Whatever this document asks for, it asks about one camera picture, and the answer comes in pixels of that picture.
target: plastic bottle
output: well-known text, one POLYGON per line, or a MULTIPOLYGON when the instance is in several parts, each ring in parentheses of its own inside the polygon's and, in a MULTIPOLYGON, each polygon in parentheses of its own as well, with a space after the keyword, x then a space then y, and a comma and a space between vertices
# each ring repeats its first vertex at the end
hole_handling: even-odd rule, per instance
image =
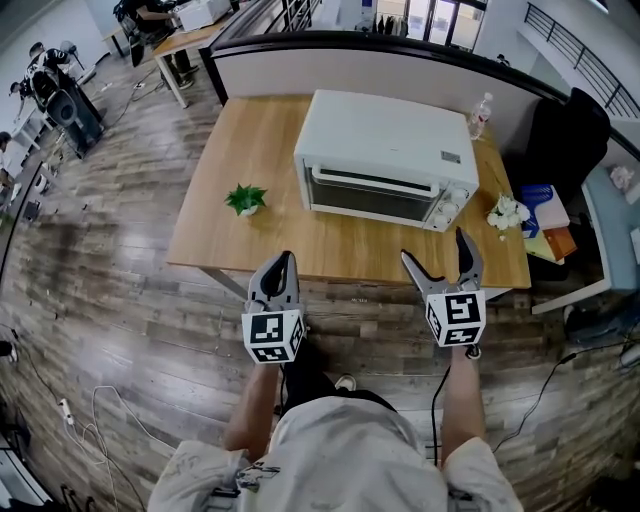
POLYGON ((473 107, 471 116, 469 117, 469 135, 471 140, 478 140, 484 131, 484 126, 491 117, 491 102, 493 101, 493 94, 490 92, 484 93, 484 99, 476 103, 473 107))

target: oven door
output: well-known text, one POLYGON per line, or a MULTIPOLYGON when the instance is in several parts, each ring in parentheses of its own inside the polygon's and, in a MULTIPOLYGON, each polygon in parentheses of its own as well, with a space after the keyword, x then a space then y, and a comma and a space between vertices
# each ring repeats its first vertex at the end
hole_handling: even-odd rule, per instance
POLYGON ((398 180, 305 167, 311 209, 423 227, 438 201, 438 183, 398 180))

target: wooden floor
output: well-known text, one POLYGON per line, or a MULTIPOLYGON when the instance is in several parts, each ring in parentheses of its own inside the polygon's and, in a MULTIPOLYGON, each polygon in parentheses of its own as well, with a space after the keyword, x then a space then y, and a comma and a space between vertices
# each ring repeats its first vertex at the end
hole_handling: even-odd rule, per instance
MULTIPOLYGON (((147 63, 133 70, 118 59, 100 65, 98 80, 114 84, 96 100, 108 109, 107 125, 153 69, 147 63)), ((154 72, 136 96, 158 80, 154 72)), ((80 497, 92 495, 100 510, 113 509, 105 466, 87 462, 67 437, 25 350, 83 424, 91 421, 94 387, 113 385, 172 446, 182 439, 218 443, 251 370, 242 305, 197 270, 165 263, 221 108, 204 71, 185 96, 187 110, 167 89, 131 102, 84 161, 65 160, 61 179, 90 210, 74 210, 52 191, 40 219, 21 223, 3 284, 0 321, 19 332, 21 359, 17 366, 0 361, 0 392, 32 432, 29 466, 54 495, 67 484, 80 497)), ((350 372, 360 387, 381 394, 430 446, 431 399, 448 363, 434 348, 415 290, 303 282, 301 295, 310 339, 331 356, 332 373, 350 372)), ((481 370, 493 447, 517 428, 570 350, 560 314, 532 317, 532 300, 513 292, 488 307, 481 370)), ((640 372, 615 372, 618 354, 591 352, 561 367, 521 435, 497 452, 526 510, 583 510, 595 476, 637 441, 640 372)), ((171 450, 149 439, 111 391, 98 392, 96 409, 110 457, 146 502, 171 450)), ((140 510, 126 480, 117 471, 114 478, 120 509, 140 510)))

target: white shirt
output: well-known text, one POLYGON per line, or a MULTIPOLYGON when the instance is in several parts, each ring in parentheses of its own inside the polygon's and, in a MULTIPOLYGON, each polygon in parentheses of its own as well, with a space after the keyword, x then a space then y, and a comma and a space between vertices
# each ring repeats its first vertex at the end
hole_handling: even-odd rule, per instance
POLYGON ((237 512, 523 510, 481 439, 453 452, 440 472, 425 459, 402 416, 374 402, 341 397, 289 411, 273 433, 269 453, 253 465, 244 452, 183 442, 151 495, 149 512, 217 507, 237 512))

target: white toaster oven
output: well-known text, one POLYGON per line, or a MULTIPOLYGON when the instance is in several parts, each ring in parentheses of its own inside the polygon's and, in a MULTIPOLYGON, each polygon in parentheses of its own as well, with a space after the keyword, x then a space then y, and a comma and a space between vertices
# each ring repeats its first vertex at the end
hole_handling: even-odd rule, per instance
POLYGON ((192 0, 176 8, 186 32, 213 25, 231 9, 229 0, 192 0))
POLYGON ((308 210, 445 231, 478 189, 463 115, 316 91, 294 152, 308 210))

